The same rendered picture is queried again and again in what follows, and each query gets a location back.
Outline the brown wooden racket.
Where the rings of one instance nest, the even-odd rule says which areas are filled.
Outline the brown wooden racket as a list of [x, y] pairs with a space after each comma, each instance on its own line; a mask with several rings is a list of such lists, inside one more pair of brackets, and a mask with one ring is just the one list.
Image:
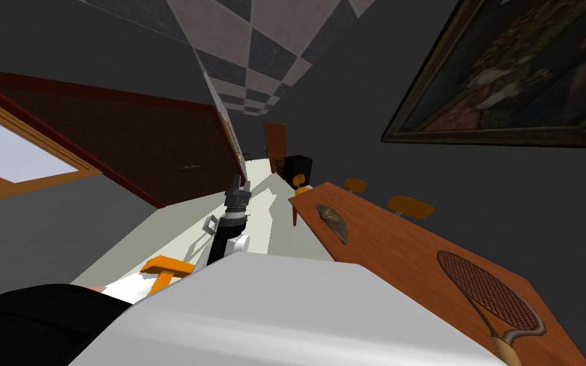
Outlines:
[[513, 343], [546, 333], [538, 313], [515, 290], [468, 259], [439, 250], [436, 260], [487, 326], [495, 355], [508, 366], [523, 366]]

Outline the orange stool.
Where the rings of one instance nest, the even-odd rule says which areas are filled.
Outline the orange stool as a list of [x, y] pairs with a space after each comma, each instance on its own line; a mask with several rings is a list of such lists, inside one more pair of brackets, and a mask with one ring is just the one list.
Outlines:
[[192, 273], [194, 265], [178, 259], [169, 258], [163, 255], [149, 259], [140, 272], [151, 275], [158, 275], [148, 295], [159, 292], [169, 286], [174, 278], [184, 278]]

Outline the brown grey oval object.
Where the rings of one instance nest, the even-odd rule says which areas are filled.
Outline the brown grey oval object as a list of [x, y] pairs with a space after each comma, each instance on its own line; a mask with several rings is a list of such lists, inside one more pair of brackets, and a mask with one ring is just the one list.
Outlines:
[[324, 224], [337, 236], [343, 245], [347, 245], [348, 228], [345, 220], [327, 205], [317, 204], [315, 208]]

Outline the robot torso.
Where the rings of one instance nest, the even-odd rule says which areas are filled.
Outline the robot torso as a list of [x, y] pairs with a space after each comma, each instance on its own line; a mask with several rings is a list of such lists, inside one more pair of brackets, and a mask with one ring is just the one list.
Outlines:
[[69, 366], [505, 366], [358, 264], [238, 252], [132, 305]]

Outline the brown wooden table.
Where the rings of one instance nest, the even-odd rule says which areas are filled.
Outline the brown wooden table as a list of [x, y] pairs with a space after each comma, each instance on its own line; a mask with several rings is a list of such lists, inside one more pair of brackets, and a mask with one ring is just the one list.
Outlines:
[[[513, 343], [523, 366], [586, 366], [580, 350], [525, 278], [330, 182], [293, 195], [289, 201], [294, 218], [305, 221], [333, 260], [367, 268], [482, 346], [501, 366], [508, 365], [495, 355], [487, 326], [439, 266], [439, 250], [485, 269], [515, 290], [541, 317], [546, 328], [543, 336], [520, 337]], [[345, 220], [347, 245], [320, 219], [317, 204], [333, 208]]]

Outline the black cabinet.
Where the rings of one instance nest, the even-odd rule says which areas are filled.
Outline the black cabinet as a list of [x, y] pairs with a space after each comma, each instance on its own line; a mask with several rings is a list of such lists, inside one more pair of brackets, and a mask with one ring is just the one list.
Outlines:
[[302, 186], [308, 186], [311, 178], [313, 160], [306, 156], [295, 155], [284, 157], [284, 173], [286, 183], [293, 189], [297, 187], [293, 183], [293, 178], [297, 175], [302, 174], [305, 181], [301, 184]]

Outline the dark brown red-framed panel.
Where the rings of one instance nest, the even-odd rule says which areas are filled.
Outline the dark brown red-framed panel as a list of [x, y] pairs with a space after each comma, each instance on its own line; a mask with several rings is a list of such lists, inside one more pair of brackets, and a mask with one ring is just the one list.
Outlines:
[[221, 192], [242, 175], [207, 104], [0, 72], [0, 119], [21, 122], [156, 208]]

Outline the brown wooden door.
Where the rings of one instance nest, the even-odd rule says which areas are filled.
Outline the brown wooden door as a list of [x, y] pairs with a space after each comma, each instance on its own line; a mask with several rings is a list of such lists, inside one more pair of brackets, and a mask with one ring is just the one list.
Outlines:
[[286, 125], [264, 122], [262, 126], [271, 173], [278, 173], [277, 163], [287, 155]]

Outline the dark gold-framed painting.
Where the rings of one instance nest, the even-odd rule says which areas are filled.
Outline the dark gold-framed painting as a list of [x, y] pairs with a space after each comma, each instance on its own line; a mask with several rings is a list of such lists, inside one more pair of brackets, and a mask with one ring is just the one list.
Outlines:
[[586, 0], [458, 0], [381, 140], [586, 148]]

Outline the wooden framed window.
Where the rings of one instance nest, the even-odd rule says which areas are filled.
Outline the wooden framed window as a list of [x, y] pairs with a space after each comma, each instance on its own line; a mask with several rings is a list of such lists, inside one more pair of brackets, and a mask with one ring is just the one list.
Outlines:
[[100, 173], [0, 107], [0, 199]]

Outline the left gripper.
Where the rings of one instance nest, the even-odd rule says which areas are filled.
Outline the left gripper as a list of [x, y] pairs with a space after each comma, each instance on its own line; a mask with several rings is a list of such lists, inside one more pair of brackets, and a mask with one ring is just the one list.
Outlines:
[[226, 190], [224, 206], [227, 214], [244, 214], [249, 204], [251, 182], [246, 181], [241, 189], [241, 181], [241, 175], [235, 175], [230, 188]]

